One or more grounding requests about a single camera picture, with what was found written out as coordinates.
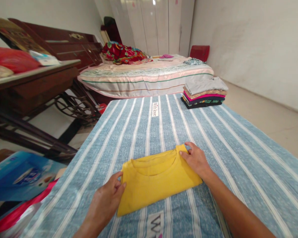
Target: stack of folded clothes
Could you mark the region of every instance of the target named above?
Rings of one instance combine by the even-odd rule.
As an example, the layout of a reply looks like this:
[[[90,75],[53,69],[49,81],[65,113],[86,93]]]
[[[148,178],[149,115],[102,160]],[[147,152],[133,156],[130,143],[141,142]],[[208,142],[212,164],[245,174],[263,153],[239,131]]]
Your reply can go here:
[[[219,77],[204,75],[193,82],[186,82],[181,100],[188,109],[221,105],[228,87]]]

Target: yellow t-shirt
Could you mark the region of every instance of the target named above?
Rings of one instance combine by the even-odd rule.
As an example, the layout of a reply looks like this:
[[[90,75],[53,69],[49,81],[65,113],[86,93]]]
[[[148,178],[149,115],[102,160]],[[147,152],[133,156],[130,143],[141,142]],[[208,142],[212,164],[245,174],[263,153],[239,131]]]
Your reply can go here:
[[[123,164],[122,183],[126,182],[127,187],[118,207],[118,217],[202,183],[179,151],[187,152],[184,145],[177,145],[174,150]]]

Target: floral blanket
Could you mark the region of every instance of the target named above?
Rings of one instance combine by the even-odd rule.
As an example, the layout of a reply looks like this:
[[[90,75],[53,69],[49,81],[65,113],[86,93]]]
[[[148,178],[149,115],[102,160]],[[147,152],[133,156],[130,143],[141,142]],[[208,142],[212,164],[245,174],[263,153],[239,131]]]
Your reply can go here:
[[[105,44],[102,56],[114,64],[141,64],[152,61],[141,50],[124,46],[115,41],[109,41]]]

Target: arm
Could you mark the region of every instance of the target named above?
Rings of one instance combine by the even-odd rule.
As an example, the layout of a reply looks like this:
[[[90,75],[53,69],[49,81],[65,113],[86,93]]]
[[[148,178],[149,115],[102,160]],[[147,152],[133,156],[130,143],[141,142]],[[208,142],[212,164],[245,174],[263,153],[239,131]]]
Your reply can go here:
[[[192,142],[185,144],[191,147],[189,154],[180,151],[180,155],[209,187],[234,237],[274,237],[212,171],[204,152]]]
[[[122,172],[115,173],[106,184],[97,189],[86,218],[74,238],[95,238],[109,223],[125,191],[126,183],[121,184],[118,180],[122,174]]]

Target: bed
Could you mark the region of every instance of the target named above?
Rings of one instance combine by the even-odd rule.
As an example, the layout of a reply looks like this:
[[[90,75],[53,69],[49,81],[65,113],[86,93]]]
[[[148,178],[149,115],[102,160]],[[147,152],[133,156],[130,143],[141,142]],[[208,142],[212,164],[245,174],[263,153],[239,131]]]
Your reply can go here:
[[[180,93],[186,80],[213,75],[207,64],[187,65],[186,58],[153,59],[143,64],[101,64],[81,72],[78,80],[88,88],[111,98],[127,99]]]
[[[298,159],[227,106],[187,109],[181,94],[111,101],[23,237],[72,237],[93,194],[130,158],[192,141],[277,237],[298,237]],[[153,103],[158,116],[152,117]],[[203,183],[110,221],[100,237],[231,237]]]

